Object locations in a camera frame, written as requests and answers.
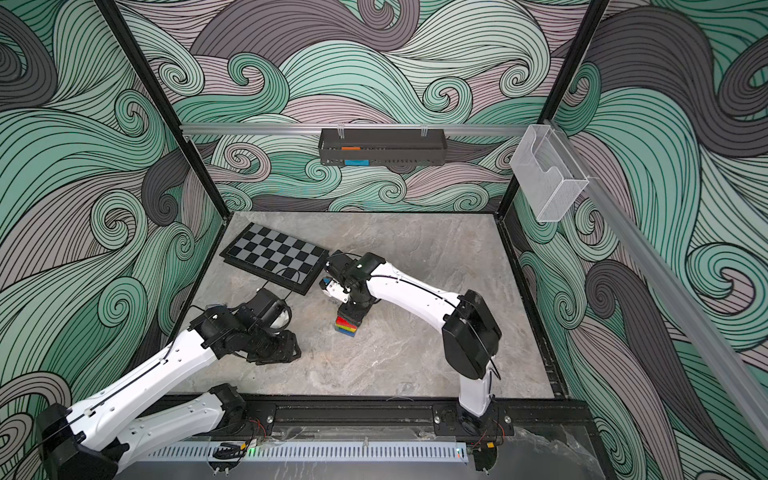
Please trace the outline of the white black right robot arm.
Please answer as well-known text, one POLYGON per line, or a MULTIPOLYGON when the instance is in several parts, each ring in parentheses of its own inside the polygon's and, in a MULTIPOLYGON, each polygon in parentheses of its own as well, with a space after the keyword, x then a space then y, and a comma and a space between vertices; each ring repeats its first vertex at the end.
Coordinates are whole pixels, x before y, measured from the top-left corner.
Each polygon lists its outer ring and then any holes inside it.
POLYGON ((480 435, 491 421, 492 380, 501 378, 495 356, 502 338, 483 297, 471 289, 459 294, 428 285, 373 253, 353 258, 336 251, 325 271, 321 288, 340 303, 337 330, 353 334, 372 307, 386 301, 441 334, 446 362, 459 375, 459 422, 468 434, 480 435))

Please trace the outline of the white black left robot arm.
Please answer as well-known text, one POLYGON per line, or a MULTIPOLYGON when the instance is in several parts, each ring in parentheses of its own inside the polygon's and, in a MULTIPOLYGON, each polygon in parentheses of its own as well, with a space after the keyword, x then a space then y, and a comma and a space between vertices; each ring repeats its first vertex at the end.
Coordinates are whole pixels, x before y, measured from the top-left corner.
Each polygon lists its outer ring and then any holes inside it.
POLYGON ((147 414, 183 380, 230 356, 256 365, 290 363, 301 350, 283 302, 256 311, 212 306, 154 356, 70 407, 37 417, 39 455, 52 479, 112 479, 150 453, 197 434, 234 435, 247 424, 246 402, 223 383, 192 400, 147 414))

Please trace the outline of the red lego brick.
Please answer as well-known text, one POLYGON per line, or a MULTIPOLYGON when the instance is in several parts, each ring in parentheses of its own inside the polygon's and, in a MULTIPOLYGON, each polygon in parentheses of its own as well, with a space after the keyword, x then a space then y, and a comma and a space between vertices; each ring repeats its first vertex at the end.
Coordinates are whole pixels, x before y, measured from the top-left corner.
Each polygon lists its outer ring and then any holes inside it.
POLYGON ((354 324, 352 324, 352 323, 350 323, 350 322, 348 322, 348 321, 344 320, 344 319, 343 319, 343 318, 341 318, 341 317, 338 317, 338 318, 336 319, 336 321, 335 321, 335 324, 340 324, 340 325, 345 325, 345 326, 350 326, 350 327, 356 327, 356 328, 357 328, 357 326, 356 326, 356 325, 354 325, 354 324))

